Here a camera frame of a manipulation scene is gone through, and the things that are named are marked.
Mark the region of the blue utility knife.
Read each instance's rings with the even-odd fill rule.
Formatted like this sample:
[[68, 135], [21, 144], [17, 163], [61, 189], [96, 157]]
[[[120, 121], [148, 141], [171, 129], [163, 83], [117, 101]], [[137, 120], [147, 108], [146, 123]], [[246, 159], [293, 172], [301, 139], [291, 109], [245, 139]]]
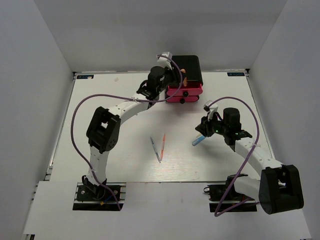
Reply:
[[202, 142], [206, 137], [203, 135], [199, 135], [195, 140], [192, 141], [192, 146], [198, 145], [200, 142]]

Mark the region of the black pink drawer organizer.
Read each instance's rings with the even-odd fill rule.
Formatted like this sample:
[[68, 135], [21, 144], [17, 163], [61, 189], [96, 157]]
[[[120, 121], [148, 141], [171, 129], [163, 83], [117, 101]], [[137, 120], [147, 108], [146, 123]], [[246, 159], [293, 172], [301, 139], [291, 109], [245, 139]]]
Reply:
[[182, 71], [182, 86], [178, 90], [180, 84], [180, 76], [176, 86], [169, 85], [165, 90], [165, 99], [167, 103], [194, 103], [200, 99], [203, 93], [203, 78], [201, 66], [198, 56], [196, 55], [173, 55], [172, 60]]

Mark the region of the orange highlighter pen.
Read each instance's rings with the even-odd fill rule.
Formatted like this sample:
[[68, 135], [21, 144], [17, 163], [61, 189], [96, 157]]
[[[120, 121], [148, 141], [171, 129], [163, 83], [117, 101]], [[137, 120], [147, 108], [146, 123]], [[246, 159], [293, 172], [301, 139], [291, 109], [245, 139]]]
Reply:
[[165, 149], [165, 142], [166, 142], [166, 134], [163, 134], [162, 144], [161, 144], [161, 152], [160, 152], [160, 161], [162, 162], [164, 157], [164, 149]]

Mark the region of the blue highlighter pen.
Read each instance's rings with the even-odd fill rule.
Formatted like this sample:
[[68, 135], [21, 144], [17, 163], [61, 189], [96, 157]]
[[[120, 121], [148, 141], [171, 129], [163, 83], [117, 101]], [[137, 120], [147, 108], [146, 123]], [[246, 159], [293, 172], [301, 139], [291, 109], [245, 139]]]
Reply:
[[159, 163], [161, 163], [161, 158], [160, 158], [160, 156], [159, 156], [159, 153], [158, 153], [158, 150], [157, 150], [157, 148], [156, 148], [155, 142], [154, 142], [154, 140], [153, 140], [153, 138], [152, 138], [151, 136], [150, 136], [149, 138], [150, 138], [150, 142], [151, 142], [153, 151], [154, 151], [155, 156], [156, 156], [156, 158], [157, 158], [157, 161], [158, 161]]

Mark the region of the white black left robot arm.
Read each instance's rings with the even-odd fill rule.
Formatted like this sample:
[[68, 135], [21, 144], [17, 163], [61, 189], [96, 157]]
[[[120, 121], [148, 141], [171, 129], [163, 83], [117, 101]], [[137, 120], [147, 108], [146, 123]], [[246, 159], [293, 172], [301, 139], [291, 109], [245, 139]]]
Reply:
[[105, 196], [108, 156], [118, 142], [121, 125], [151, 108], [169, 86], [182, 86], [186, 78], [183, 68], [154, 66], [131, 98], [123, 98], [122, 103], [113, 107], [100, 106], [95, 110], [86, 131], [90, 146], [89, 170], [82, 178], [90, 196], [96, 200]]

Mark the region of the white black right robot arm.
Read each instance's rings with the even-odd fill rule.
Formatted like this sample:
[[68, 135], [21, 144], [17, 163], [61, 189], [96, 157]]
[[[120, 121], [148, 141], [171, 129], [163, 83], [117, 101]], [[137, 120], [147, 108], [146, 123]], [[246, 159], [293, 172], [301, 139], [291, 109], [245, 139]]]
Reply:
[[195, 128], [203, 137], [221, 135], [235, 153], [244, 158], [259, 175], [254, 179], [246, 173], [229, 175], [223, 188], [209, 185], [210, 201], [220, 200], [215, 215], [238, 208], [240, 204], [255, 201], [265, 213], [272, 215], [304, 207], [304, 197], [299, 170], [285, 165], [265, 152], [253, 136], [242, 129], [240, 112], [228, 107], [220, 115], [218, 107], [204, 107], [207, 115]]

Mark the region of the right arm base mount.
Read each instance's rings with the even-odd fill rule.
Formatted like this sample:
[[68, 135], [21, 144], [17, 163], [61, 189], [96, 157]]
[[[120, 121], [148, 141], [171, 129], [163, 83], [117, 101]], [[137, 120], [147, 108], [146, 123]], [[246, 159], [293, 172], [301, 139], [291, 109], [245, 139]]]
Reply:
[[[209, 210], [211, 213], [216, 211], [218, 204], [223, 197], [225, 190], [227, 189], [225, 184], [210, 184], [207, 185], [203, 192], [209, 196]], [[235, 192], [234, 187], [231, 188], [227, 196], [224, 198], [223, 203], [219, 208], [219, 213], [227, 208], [230, 208], [241, 201], [244, 201], [248, 196]], [[257, 204], [254, 199], [248, 200], [240, 206], [237, 206], [231, 210], [231, 213], [245, 213], [245, 212], [257, 212]]]

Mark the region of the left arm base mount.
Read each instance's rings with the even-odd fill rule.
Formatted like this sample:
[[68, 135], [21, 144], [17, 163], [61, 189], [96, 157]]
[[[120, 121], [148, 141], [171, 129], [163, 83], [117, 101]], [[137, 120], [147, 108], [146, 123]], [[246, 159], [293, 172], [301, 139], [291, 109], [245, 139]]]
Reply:
[[113, 191], [118, 200], [109, 190], [102, 188], [102, 191], [94, 195], [82, 183], [78, 183], [73, 201], [73, 211], [99, 211], [99, 212], [118, 212], [122, 209], [126, 198], [125, 183], [109, 183], [107, 186]]

